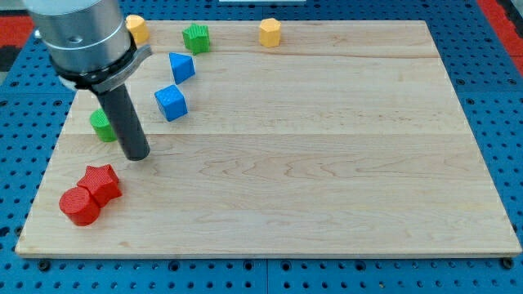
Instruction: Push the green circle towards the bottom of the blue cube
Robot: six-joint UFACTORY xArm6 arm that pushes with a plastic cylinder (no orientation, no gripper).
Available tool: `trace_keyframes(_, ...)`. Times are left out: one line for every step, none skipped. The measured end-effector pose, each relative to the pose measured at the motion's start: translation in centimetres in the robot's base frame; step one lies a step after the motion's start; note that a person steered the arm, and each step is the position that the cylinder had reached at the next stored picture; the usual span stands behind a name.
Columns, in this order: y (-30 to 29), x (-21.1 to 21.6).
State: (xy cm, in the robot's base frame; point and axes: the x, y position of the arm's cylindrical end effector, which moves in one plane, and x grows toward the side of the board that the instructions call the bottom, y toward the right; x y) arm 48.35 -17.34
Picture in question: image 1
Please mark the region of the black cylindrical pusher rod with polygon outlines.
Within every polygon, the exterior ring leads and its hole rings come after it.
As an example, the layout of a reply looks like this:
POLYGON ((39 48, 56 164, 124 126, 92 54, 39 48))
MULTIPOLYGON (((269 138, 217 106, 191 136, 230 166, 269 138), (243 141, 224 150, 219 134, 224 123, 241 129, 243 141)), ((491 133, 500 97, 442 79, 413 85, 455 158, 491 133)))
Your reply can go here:
POLYGON ((146 158, 150 146, 126 86, 122 84, 112 91, 99 93, 97 99, 125 157, 131 161, 146 158))

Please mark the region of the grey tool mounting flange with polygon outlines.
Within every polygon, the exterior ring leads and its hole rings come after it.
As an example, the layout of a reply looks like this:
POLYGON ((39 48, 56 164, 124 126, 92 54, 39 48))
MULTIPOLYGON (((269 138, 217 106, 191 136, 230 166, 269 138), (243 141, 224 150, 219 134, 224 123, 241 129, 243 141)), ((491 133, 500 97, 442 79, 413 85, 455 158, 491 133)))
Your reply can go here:
POLYGON ((68 38, 56 46, 56 72, 73 91, 105 94, 122 86, 152 54, 150 45, 138 47, 131 38, 68 38))

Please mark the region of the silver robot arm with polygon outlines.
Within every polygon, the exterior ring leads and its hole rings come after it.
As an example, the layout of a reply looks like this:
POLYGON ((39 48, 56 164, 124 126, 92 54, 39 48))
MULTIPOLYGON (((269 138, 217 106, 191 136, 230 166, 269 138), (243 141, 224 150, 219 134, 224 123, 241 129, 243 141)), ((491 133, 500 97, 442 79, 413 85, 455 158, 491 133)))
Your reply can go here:
POLYGON ((99 101, 127 159, 150 153, 125 82, 152 56, 138 47, 115 0, 24 0, 64 85, 99 101))

